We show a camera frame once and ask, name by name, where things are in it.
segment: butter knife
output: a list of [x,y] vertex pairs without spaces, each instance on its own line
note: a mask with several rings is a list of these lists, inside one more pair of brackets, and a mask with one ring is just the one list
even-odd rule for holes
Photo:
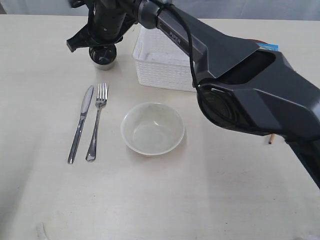
[[94,86],[90,86],[88,88],[88,90],[86,91],[83,101],[82,101],[82,107],[81,107],[81,114],[80,114],[80,120],[79,120],[79,124],[78,127],[76,129],[75,132],[75,136],[73,139],[73,143],[71,146],[71,150],[70,150],[70,154],[68,157],[68,164],[73,164],[75,161],[75,157],[76,157],[76,153],[77,153],[77,149],[78,149],[78,145],[80,142],[80,137],[81,137],[81,133],[82,133],[82,129],[84,127],[85,124],[85,120],[87,117],[87,113],[90,107],[90,102],[92,99],[92,96],[94,94]]

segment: black robotic arm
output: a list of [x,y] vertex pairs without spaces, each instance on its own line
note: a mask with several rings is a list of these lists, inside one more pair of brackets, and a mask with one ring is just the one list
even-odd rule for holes
[[115,60],[114,44],[133,24],[160,29],[194,61],[191,72],[198,103],[212,123],[284,137],[320,188],[320,90],[296,73],[281,52],[227,36],[156,0],[70,0],[70,4],[89,8],[87,25],[67,41],[72,52],[90,47],[92,60],[99,63],[97,54],[91,53],[104,51],[108,64]]

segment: fork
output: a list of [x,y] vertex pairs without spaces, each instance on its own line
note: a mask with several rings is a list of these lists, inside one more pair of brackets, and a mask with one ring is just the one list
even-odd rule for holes
[[100,83],[98,85],[98,93],[95,100],[95,106],[97,108],[95,124],[93,129],[93,135],[91,138],[91,143],[86,154],[85,159],[88,162],[93,162],[96,160],[96,153],[97,153],[97,139],[98,139],[98,128],[99,128],[99,121],[100,121],[100,114],[103,107],[106,106],[108,99],[108,87],[106,83]]

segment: white bowl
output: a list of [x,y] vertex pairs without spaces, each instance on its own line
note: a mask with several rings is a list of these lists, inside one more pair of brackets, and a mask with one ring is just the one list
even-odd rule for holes
[[121,124],[125,144],[146,156],[166,154],[175,149],[185,135],[185,125],[173,108],[154,102],[135,106]]

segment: table surface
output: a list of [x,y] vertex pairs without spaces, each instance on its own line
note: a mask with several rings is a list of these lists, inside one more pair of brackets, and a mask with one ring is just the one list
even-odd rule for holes
[[[225,34],[279,44],[291,65],[320,87],[320,22],[205,20]],[[320,191],[277,137],[221,129],[190,92],[138,84],[132,51],[140,26],[117,45],[115,68],[94,68],[88,49],[66,39],[85,17],[0,15],[0,239],[294,240],[320,235]],[[97,160],[87,163],[91,105],[75,163],[67,164],[82,98],[110,84]],[[182,116],[174,151],[144,157],[123,142],[120,124],[143,102]]]

